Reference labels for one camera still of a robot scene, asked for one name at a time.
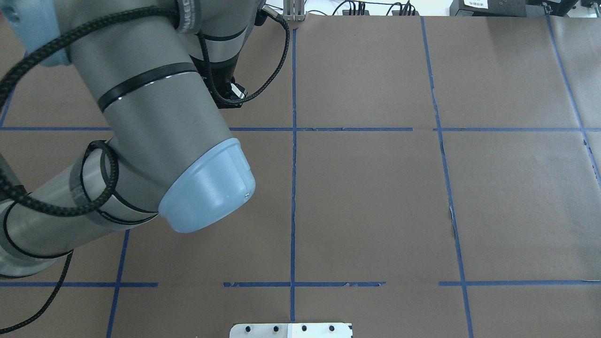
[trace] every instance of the blue tape line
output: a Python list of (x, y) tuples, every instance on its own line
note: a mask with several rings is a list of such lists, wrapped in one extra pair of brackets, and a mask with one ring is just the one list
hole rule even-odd
[[(294, 128), (231, 127), (230, 130), (233, 132), (293, 132)], [(296, 132), (412, 132), (412, 131), (413, 131), (413, 128), (347, 128), (347, 127), (296, 128)]]
[(428, 47), (428, 37), (426, 34), (426, 23), (424, 21), (424, 17), (421, 16), (421, 31), (424, 37), (424, 49), (426, 50), (426, 61), (428, 65), (428, 75), (430, 78), (430, 89), (432, 90), (432, 104), (434, 105), (434, 111), (436, 112), (436, 128), (438, 133), (438, 141), (440, 143), (441, 148), (441, 156), (442, 156), (442, 168), (445, 173), (445, 183), (447, 185), (447, 197), (449, 200), (449, 208), (451, 209), (451, 219), (453, 221), (453, 229), (455, 231), (455, 250), (457, 253), (457, 263), (459, 264), (459, 276), (462, 282), (462, 292), (463, 292), (463, 307), (465, 309), (465, 318), (468, 325), (468, 334), (469, 338), (474, 338), (474, 329), (472, 327), (472, 315), (469, 309), (469, 300), (468, 300), (468, 288), (465, 283), (465, 272), (463, 270), (463, 259), (461, 255), (461, 244), (459, 242), (459, 232), (457, 231), (457, 219), (455, 217), (455, 206), (453, 203), (453, 192), (451, 191), (451, 181), (449, 179), (448, 166), (447, 166), (447, 156), (445, 154), (444, 141), (442, 139), (442, 126), (441, 126), (441, 117), (438, 110), (438, 103), (436, 102), (436, 96), (434, 95), (434, 76), (432, 73), (432, 63), (430, 61), (430, 49)]
[(3, 131), (110, 131), (109, 127), (2, 127)]
[(443, 132), (580, 132), (578, 128), (442, 128)]
[[(601, 281), (586, 280), (492, 280), (467, 281), (467, 286), (544, 286), (544, 285), (589, 285), (601, 286)], [(440, 281), (438, 286), (461, 286), (460, 281)]]
[(299, 132), (412, 132), (413, 128), (298, 128)]
[(292, 197), (290, 218), (290, 322), (296, 320), (296, 28), (292, 31)]
[[(296, 281), (295, 287), (380, 287), (385, 281)], [(287, 281), (237, 281), (224, 283), (224, 287), (290, 287)]]
[(289, 281), (237, 281), (224, 283), (224, 287), (290, 287)]
[(576, 100), (574, 99), (574, 93), (572, 92), (572, 86), (570, 85), (570, 81), (567, 79), (566, 70), (563, 66), (563, 61), (561, 61), (561, 56), (559, 49), (557, 48), (557, 43), (555, 41), (555, 33), (553, 32), (553, 27), (551, 25), (551, 18), (549, 15), (547, 17), (547, 27), (549, 27), (549, 34), (551, 35), (551, 43), (553, 44), (553, 51), (555, 52), (555, 57), (557, 58), (557, 63), (559, 64), (561, 70), (561, 76), (563, 76), (564, 83), (566, 84), (567, 92), (570, 96), (570, 101), (572, 102), (572, 107), (574, 107), (574, 113), (576, 114), (576, 119), (578, 121), (578, 126), (582, 132), (582, 138), (586, 143), (588, 157), (591, 160), (591, 165), (593, 166), (593, 171), (595, 173), (595, 177), (597, 179), (597, 184), (599, 188), (601, 188), (601, 176), (599, 176), (599, 168), (597, 167), (597, 162), (595, 161), (595, 157), (593, 156), (593, 151), (591, 150), (591, 143), (588, 141), (587, 133), (584, 129), (584, 124), (582, 123), (582, 118), (580, 116), (580, 110), (578, 110), (578, 106), (576, 105)]
[(125, 230), (123, 236), (123, 247), (121, 249), (121, 258), (119, 259), (119, 269), (117, 270), (117, 279), (115, 280), (115, 292), (113, 293), (113, 303), (111, 305), (111, 315), (109, 317), (108, 328), (106, 329), (106, 338), (111, 338), (112, 328), (115, 322), (115, 313), (117, 312), (117, 301), (119, 300), (119, 289), (121, 287), (121, 276), (123, 275), (123, 265), (125, 264), (125, 255), (127, 253), (127, 243), (129, 242), (129, 230)]
[(297, 281), (297, 287), (380, 287), (386, 285), (385, 281)]
[(159, 283), (129, 282), (121, 283), (120, 287), (159, 287)]

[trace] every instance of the black cable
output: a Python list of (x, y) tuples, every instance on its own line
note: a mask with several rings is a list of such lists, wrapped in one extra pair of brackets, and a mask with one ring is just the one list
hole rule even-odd
[(281, 10), (281, 11), (283, 11), (283, 10), (284, 10), (283, 8), (281, 8), (281, 7), (278, 7), (278, 6), (274, 6), (274, 5), (270, 5), (270, 4), (266, 4), (266, 5), (267, 5), (267, 6), (269, 6), (269, 7), (275, 8), (275, 9), (277, 9), (277, 10)]
[(405, 8), (403, 9), (401, 15), (409, 15), (409, 10), (411, 8), (411, 0), (407, 0), (407, 3), (405, 4)]
[(275, 77), (278, 75), (279, 71), (284, 66), (284, 63), (286, 62), (286, 56), (288, 55), (288, 45), (290, 44), (290, 28), (288, 27), (288, 23), (286, 22), (286, 20), (283, 17), (279, 16), (279, 18), (277, 18), (277, 17), (273, 17), (271, 15), (269, 15), (269, 17), (272, 18), (275, 22), (278, 22), (286, 31), (286, 43), (284, 45), (284, 52), (282, 53), (282, 58), (279, 61), (278, 67), (276, 67), (276, 69), (273, 71), (273, 73), (271, 74), (269, 79), (267, 79), (267, 81), (255, 93), (245, 97), (244, 99), (228, 100), (228, 99), (224, 99), (221, 96), (221, 94), (219, 94), (219, 92), (217, 91), (217, 88), (215, 87), (215, 82), (213, 80), (213, 72), (211, 70), (211, 61), (209, 60), (209, 49), (207, 48), (207, 40), (204, 38), (204, 34), (202, 31), (198, 32), (197, 35), (198, 35), (198, 38), (200, 41), (200, 49), (203, 52), (203, 61), (204, 61), (203, 64), (204, 64), (205, 71), (207, 72), (207, 80), (209, 81), (209, 91), (215, 95), (215, 99), (217, 99), (217, 101), (224, 103), (226, 105), (239, 105), (241, 103), (245, 103), (245, 102), (248, 102), (248, 101), (254, 99), (255, 97), (259, 96), (259, 94), (261, 94), (265, 90), (265, 88), (267, 88), (267, 86), (269, 86), (269, 84), (271, 84), (273, 79), (275, 79)]
[(386, 15), (389, 15), (389, 14), (390, 14), (390, 11), (392, 11), (392, 8), (393, 8), (394, 6), (397, 6), (397, 5), (400, 7), (400, 8), (398, 9), (398, 10), (399, 10), (399, 12), (403, 10), (403, 4), (401, 4), (400, 2), (395, 2), (395, 3), (393, 3), (392, 5), (390, 5), (390, 7), (388, 8), (388, 11), (386, 12)]
[(324, 13), (324, 12), (322, 12), (322, 11), (318, 11), (318, 10), (310, 10), (310, 11), (307, 11), (307, 13), (310, 13), (310, 12), (317, 12), (317, 13), (321, 13), (321, 14), (323, 14), (323, 15), (327, 16), (327, 14), (326, 14), (326, 13)]
[(336, 12), (340, 9), (340, 7), (342, 7), (342, 5), (344, 5), (345, 3), (350, 2), (353, 5), (353, 10), (356, 10), (355, 7), (355, 2), (351, 1), (351, 0), (345, 0), (343, 2), (341, 2), (340, 4), (338, 4), (338, 6), (336, 7), (336, 9), (334, 10), (334, 12), (332, 13), (332, 15), (336, 15)]
[(61, 277), (58, 279), (58, 282), (56, 283), (54, 290), (50, 294), (50, 297), (48, 297), (48, 300), (41, 307), (41, 309), (38, 312), (36, 312), (33, 316), (29, 317), (27, 320), (22, 321), (22, 322), (18, 323), (17, 325), (13, 325), (13, 326), (7, 327), (7, 328), (0, 328), (0, 334), (7, 334), (9, 332), (13, 332), (14, 330), (18, 330), (26, 325), (33, 323), (48, 309), (48, 307), (50, 306), (50, 304), (52, 303), (52, 301), (58, 294), (58, 291), (61, 289), (61, 286), (63, 286), (63, 282), (65, 282), (65, 277), (67, 276), (67, 271), (69, 270), (69, 265), (71, 264), (71, 258), (73, 258), (73, 250), (71, 252), (69, 252), (69, 254), (67, 255), (67, 259), (65, 260), (65, 265), (63, 267), (63, 272), (61, 273)]
[[(171, 8), (155, 6), (137, 8), (121, 13), (110, 14), (87, 22), (81, 26), (73, 28), (44, 46), (36, 49), (27, 57), (19, 61), (8, 71), (8, 73), (6, 73), (6, 75), (4, 75), (2, 80), (0, 80), (0, 111), (2, 111), (11, 91), (15, 88), (19, 80), (47, 57), (94, 31), (115, 23), (131, 21), (148, 16), (168, 16), (174, 18), (175, 20), (179, 18), (177, 10)], [(52, 216), (75, 217), (94, 212), (95, 210), (100, 209), (100, 207), (103, 206), (106, 201), (109, 200), (109, 198), (111, 198), (119, 178), (119, 166), (115, 151), (106, 143), (101, 141), (96, 142), (94, 146), (101, 149), (103, 154), (108, 157), (110, 175), (104, 191), (98, 196), (97, 199), (85, 205), (78, 207), (61, 207), (32, 198), (21, 189), (15, 188), (1, 168), (0, 191), (6, 194), (8, 198), (14, 200), (16, 203), (21, 204), (24, 207)]]

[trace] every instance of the light blue joint cap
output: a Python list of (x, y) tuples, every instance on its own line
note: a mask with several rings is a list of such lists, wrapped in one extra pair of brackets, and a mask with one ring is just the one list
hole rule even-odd
[(200, 156), (167, 190), (159, 214), (173, 230), (194, 232), (248, 201), (255, 178), (237, 138), (227, 139)]
[[(0, 11), (28, 53), (61, 35), (52, 0), (0, 0)], [(64, 49), (41, 62), (46, 67), (59, 64), (71, 64)]]

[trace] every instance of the table surface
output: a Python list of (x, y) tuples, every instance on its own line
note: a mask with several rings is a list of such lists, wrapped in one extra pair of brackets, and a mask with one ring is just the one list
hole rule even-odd
[[(78, 248), (47, 313), (7, 337), (225, 338), (291, 321), (370, 338), (601, 336), (601, 70), (587, 61), (600, 28), (310, 15), (273, 84), (223, 111), (255, 196), (195, 233), (159, 218)], [(236, 79), (258, 88), (283, 39), (256, 28)], [(3, 19), (0, 41), (4, 73), (24, 50)], [(73, 67), (36, 68), (0, 118), (29, 190), (110, 136)], [(37, 311), (61, 265), (0, 282), (0, 326)]]

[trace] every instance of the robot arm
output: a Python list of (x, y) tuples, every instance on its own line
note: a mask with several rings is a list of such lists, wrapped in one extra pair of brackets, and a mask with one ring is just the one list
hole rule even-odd
[[(29, 24), (25, 9), (33, 2), (50, 3), (44, 15), (63, 33), (111, 13), (172, 7), (179, 10), (182, 34), (165, 17), (145, 17), (93, 32), (73, 43), (62, 58), (60, 52), (52, 56), (51, 64), (75, 65), (114, 131), (108, 144), (117, 154), (119, 179), (110, 199), (82, 216), (57, 217), (12, 200), (0, 202), (0, 277), (38, 273), (82, 244), (157, 214), (176, 231), (192, 232), (248, 201), (255, 181), (240, 143), (218, 111), (215, 93), (198, 73), (204, 64), (194, 34), (202, 27), (218, 90), (242, 98), (246, 93), (233, 71), (264, 0), (0, 0), (5, 16), (20, 21), (13, 25), (17, 34), (22, 33), (18, 27)], [(30, 41), (20, 38), (32, 50)], [(108, 168), (106, 154), (89, 147), (80, 161), (31, 196), (81, 206), (106, 188)]]

